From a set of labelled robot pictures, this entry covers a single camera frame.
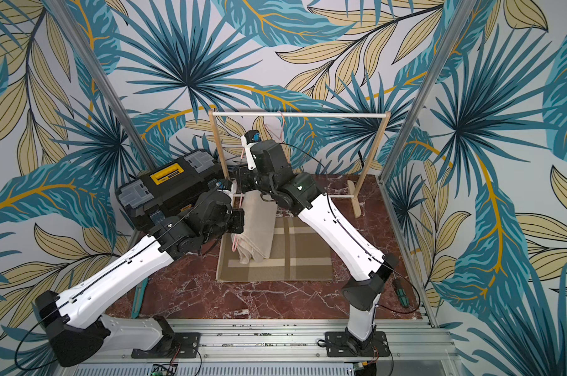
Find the beige wool scarf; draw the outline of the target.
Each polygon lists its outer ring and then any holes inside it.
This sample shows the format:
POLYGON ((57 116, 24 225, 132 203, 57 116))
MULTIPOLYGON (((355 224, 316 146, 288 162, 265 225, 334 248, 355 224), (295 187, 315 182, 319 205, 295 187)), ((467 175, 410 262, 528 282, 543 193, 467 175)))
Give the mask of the beige wool scarf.
POLYGON ((244 231, 232 236, 233 245, 242 264, 253 259, 262 262, 270 258, 275 232, 277 204, 266 201, 259 191, 244 194, 244 231))

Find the brown plaid scarf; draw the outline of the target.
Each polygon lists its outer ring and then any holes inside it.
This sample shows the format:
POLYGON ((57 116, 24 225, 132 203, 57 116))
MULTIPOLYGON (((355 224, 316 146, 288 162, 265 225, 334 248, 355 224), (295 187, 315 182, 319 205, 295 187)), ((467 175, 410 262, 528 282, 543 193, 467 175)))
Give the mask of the brown plaid scarf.
POLYGON ((216 280, 220 282, 332 281, 332 250, 313 228, 295 217, 275 221, 269 258, 242 262, 233 236, 220 247, 216 280))

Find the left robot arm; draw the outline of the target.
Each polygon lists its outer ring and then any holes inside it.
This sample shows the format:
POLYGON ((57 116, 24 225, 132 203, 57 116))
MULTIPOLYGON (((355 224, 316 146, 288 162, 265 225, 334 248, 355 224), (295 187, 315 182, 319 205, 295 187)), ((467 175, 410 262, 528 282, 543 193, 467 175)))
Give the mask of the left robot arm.
POLYGON ((233 194, 212 189, 189 210, 167 217, 116 261, 60 293, 36 298, 40 325, 60 366, 72 367, 93 355, 129 349, 134 356, 175 358, 182 348, 162 317, 114 319, 105 311, 139 282, 187 255, 198 255, 208 241, 244 225, 232 207, 233 194))

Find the black yellow toolbox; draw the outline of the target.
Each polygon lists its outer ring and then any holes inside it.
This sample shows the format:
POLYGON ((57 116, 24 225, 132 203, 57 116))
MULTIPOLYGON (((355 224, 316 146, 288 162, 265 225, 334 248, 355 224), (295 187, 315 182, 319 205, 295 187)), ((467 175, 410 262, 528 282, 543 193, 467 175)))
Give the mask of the black yellow toolbox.
POLYGON ((133 227, 147 233, 162 219, 191 208, 223 177, 212 154, 196 150, 142 174, 117 189, 116 195, 133 227))

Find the green handled screwdriver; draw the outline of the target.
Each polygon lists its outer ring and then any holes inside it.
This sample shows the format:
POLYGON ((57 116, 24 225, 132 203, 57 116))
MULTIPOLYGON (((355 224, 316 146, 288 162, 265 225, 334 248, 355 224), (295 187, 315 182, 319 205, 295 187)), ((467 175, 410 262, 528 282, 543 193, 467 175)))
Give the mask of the green handled screwdriver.
POLYGON ((410 307, 410 301, 407 297, 407 293, 404 289, 402 281, 399 279, 394 279, 392 282, 392 286, 396 293, 397 299, 399 300, 399 304, 402 308, 406 309, 410 307))

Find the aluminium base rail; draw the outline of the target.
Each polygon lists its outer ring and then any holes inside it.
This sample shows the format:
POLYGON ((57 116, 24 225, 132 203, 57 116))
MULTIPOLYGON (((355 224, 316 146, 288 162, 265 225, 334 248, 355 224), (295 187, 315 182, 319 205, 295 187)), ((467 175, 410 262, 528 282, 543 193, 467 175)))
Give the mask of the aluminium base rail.
MULTIPOLYGON (((181 339, 182 348, 175 358, 202 365, 210 362, 229 363, 307 363, 351 362, 359 357, 345 350, 339 357, 318 345, 319 340, 338 333, 344 335, 343 320, 300 319, 165 319, 181 339)), ((432 327, 427 320, 375 320, 374 344, 386 346, 379 351, 380 361, 441 363, 446 375, 462 375, 456 346, 446 329, 432 327)), ((129 349, 98 352, 78 365, 64 368, 58 374, 73 374, 85 363, 136 362, 129 349)))

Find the right aluminium frame post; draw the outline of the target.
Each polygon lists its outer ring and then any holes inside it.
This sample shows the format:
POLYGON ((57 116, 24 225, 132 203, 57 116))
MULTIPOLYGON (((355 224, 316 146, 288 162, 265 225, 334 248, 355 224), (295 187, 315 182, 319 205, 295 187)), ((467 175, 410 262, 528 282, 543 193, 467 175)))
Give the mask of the right aluminium frame post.
POLYGON ((447 31, 443 35, 438 53, 432 58, 430 67, 425 72, 424 80, 422 81, 421 86, 417 91, 417 95, 414 97, 414 101, 407 114, 407 118, 398 132, 397 139, 388 155, 386 164, 382 169, 379 179, 379 183, 382 186, 384 186, 385 183, 387 183, 391 178, 394 167, 396 166, 396 163, 402 153, 403 146, 407 142, 411 130, 415 122, 417 121, 419 112, 421 111, 421 108, 423 107, 428 94, 435 86, 435 83, 439 75, 441 74, 447 59, 452 53, 454 44, 457 39, 459 39, 462 28, 467 23, 468 17, 470 16, 471 11, 473 11, 475 4, 476 1, 474 0, 460 1, 458 3, 457 10, 454 13, 453 18, 449 22, 447 31))

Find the aluminium frame post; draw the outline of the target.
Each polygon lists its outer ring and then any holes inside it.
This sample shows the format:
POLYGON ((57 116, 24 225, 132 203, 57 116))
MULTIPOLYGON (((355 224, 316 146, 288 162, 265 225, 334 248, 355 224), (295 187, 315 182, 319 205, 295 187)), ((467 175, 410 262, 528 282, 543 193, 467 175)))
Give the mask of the aluminium frame post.
POLYGON ((475 4, 476 1, 474 0, 460 1, 458 3, 457 10, 454 13, 453 18, 449 22, 447 31, 443 35, 438 53, 432 58, 430 67, 425 72, 424 80, 422 81, 421 86, 417 91, 417 95, 414 97, 414 101, 407 114, 407 118, 398 132, 397 139, 388 155, 386 164, 382 169, 379 179, 379 183, 382 186, 384 186, 385 183, 387 183, 391 178, 394 167, 396 166, 396 163, 402 153, 403 146, 407 142, 411 130, 415 122, 417 121, 419 112, 421 111, 421 108, 423 107, 428 94, 435 86, 435 83, 439 75, 441 74, 447 59, 452 53, 454 44, 457 39, 459 39, 462 28, 467 23, 468 17, 470 16, 471 11, 473 11, 475 4))
POLYGON ((129 140, 139 152, 140 158, 145 167, 149 170, 156 168, 156 163, 142 142, 141 136, 137 133, 133 122, 123 106, 117 91, 109 81, 108 76, 104 72, 101 64, 84 38, 84 33, 70 12, 66 1, 48 0, 46 1, 48 8, 54 14, 56 21, 65 36, 70 40, 74 51, 79 55, 84 65, 87 67, 89 74, 96 82, 99 91, 103 94, 105 101, 112 108, 117 120, 120 122, 123 130, 127 133, 129 140))

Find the left aluminium frame post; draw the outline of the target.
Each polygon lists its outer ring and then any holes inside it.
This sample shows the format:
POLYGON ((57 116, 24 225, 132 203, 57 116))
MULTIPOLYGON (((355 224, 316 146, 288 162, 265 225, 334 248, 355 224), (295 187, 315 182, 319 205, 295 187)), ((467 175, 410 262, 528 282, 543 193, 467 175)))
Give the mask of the left aluminium frame post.
POLYGON ((70 40, 74 51, 79 55, 84 65, 87 67, 89 74, 96 82, 99 91, 103 94, 105 101, 112 108, 117 120, 120 122, 123 130, 127 133, 129 140, 139 152, 140 158, 145 167, 149 170, 156 168, 156 163, 142 142, 141 136, 137 133, 133 122, 123 106, 117 91, 109 81, 108 76, 104 72, 101 64, 84 38, 84 33, 70 12, 66 1, 48 0, 46 1, 48 8, 54 14, 56 21, 65 36, 70 40))

